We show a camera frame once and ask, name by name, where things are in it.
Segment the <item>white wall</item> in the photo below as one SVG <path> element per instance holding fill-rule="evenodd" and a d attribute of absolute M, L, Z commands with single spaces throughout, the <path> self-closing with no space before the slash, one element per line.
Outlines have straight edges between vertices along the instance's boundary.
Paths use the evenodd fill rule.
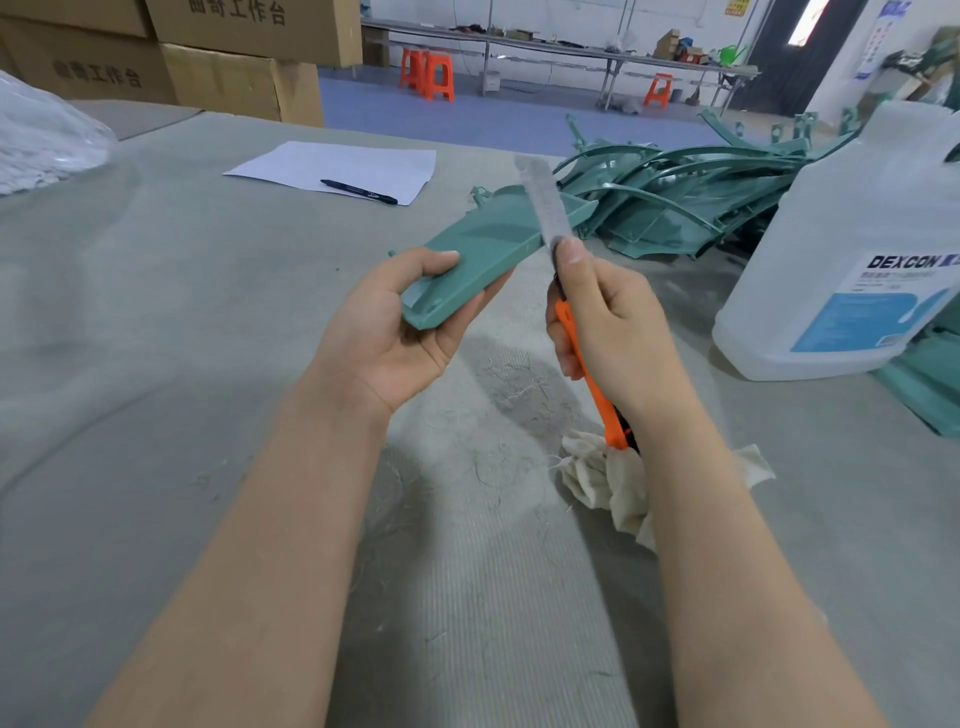
<path fill-rule="evenodd" d="M 759 6 L 754 13 L 750 32 L 746 40 L 751 40 L 763 16 L 763 12 L 770 0 L 754 0 Z M 677 16 L 677 8 L 686 9 L 685 16 Z M 636 39 L 631 44 L 641 54 L 652 53 L 654 46 L 663 34 L 671 28 L 679 28 L 682 35 L 691 36 L 694 43 L 705 50 L 720 48 L 736 43 L 743 32 L 750 10 L 744 17 L 730 17 L 724 15 L 727 0 L 637 0 L 634 22 L 631 32 Z M 469 25 L 477 23 L 487 25 L 487 16 L 490 11 L 488 0 L 371 0 L 371 9 L 374 17 L 391 20 L 405 20 L 415 23 L 430 23 L 442 27 L 453 27 L 455 24 Z M 493 0 L 493 25 L 500 28 L 522 28 L 531 30 L 538 37 L 550 37 L 556 34 L 557 38 L 570 40 L 583 45 L 603 46 L 608 40 L 615 37 L 616 27 L 620 21 L 623 6 L 615 8 L 612 5 L 602 6 L 574 2 L 573 0 Z M 465 57 L 456 53 L 455 42 L 446 43 L 442 40 L 417 41 L 412 36 L 392 34 L 393 39 L 409 40 L 410 42 L 429 42 L 438 47 L 449 47 L 454 52 L 454 70 L 459 73 L 478 75 L 483 70 L 483 59 Z M 464 49 L 483 50 L 482 43 L 462 43 Z M 494 46 L 492 56 L 497 53 L 510 56 L 526 56 L 530 58 L 549 59 L 545 54 L 525 53 L 524 51 Z M 399 64 L 399 51 L 393 52 L 393 63 Z M 557 57 L 560 61 L 576 62 L 599 68 L 605 67 L 604 61 L 591 59 L 574 59 L 571 57 Z M 648 73 L 651 76 L 656 68 L 650 66 L 628 65 L 625 70 L 634 70 Z M 549 79 L 552 85 L 565 85 L 579 88 L 590 88 L 599 91 L 603 82 L 603 73 L 561 68 L 555 66 L 552 70 L 548 65 L 533 65 L 514 61 L 491 60 L 491 70 L 499 71 L 504 81 L 527 81 L 533 84 L 545 84 Z M 698 81 L 699 72 L 675 73 L 675 87 L 684 89 L 684 96 L 691 90 L 686 81 Z M 716 81 L 716 74 L 708 75 L 708 81 Z M 617 81 L 617 93 L 633 95 L 645 94 L 650 87 L 649 79 L 636 79 L 621 76 Z M 712 95 L 713 89 L 704 88 L 704 92 Z"/>
<path fill-rule="evenodd" d="M 853 26 L 827 75 L 820 83 L 807 111 L 818 111 L 820 118 L 829 124 L 837 124 L 844 107 L 856 106 L 867 90 L 870 79 L 857 81 L 853 75 L 874 28 L 880 9 L 886 0 L 870 0 Z M 906 16 L 886 38 L 881 55 L 906 49 L 923 51 L 942 25 L 960 25 L 960 1 L 958 0 L 913 0 Z"/>

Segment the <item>white plastic bottle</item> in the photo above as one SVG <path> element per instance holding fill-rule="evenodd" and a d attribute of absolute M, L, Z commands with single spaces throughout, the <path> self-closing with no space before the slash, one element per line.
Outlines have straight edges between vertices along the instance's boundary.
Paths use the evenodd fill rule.
<path fill-rule="evenodd" d="M 886 102 L 797 176 L 713 341 L 748 379 L 867 372 L 960 290 L 960 113 Z"/>

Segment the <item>green watering can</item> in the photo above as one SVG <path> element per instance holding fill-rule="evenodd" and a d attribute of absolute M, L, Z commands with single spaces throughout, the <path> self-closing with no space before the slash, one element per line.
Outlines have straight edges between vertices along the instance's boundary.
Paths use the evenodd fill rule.
<path fill-rule="evenodd" d="M 747 49 L 750 48 L 750 43 L 747 43 L 743 48 L 737 48 L 735 45 L 728 45 L 721 48 L 717 52 L 717 56 L 720 59 L 720 65 L 733 65 L 744 53 L 747 52 Z"/>

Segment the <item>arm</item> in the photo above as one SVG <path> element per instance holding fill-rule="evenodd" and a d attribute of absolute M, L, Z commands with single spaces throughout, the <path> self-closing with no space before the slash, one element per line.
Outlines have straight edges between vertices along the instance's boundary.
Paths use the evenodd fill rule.
<path fill-rule="evenodd" d="M 415 249 L 350 292 L 236 502 L 87 728 L 323 724 L 390 416 L 443 373 L 506 280 L 436 330 L 406 327 L 399 293 L 456 262 Z"/>
<path fill-rule="evenodd" d="M 558 250 L 593 378 L 633 426 L 648 473 L 684 726 L 885 726 L 754 505 L 677 355 L 646 279 Z M 567 376 L 583 370 L 547 307 Z"/>

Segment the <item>poster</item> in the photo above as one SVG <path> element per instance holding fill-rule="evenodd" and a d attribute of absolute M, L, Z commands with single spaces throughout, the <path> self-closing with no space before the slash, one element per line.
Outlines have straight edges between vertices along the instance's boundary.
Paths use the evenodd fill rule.
<path fill-rule="evenodd" d="M 867 38 L 867 47 L 863 49 L 860 64 L 857 66 L 854 78 L 869 79 L 874 71 L 883 62 L 883 41 L 890 35 L 890 31 L 906 15 L 911 0 L 889 0 L 880 11 L 880 16 L 874 23 L 874 29 Z"/>
<path fill-rule="evenodd" d="M 743 17 L 747 14 L 747 8 L 750 7 L 750 0 L 728 0 L 727 9 L 724 15 L 734 15 Z"/>

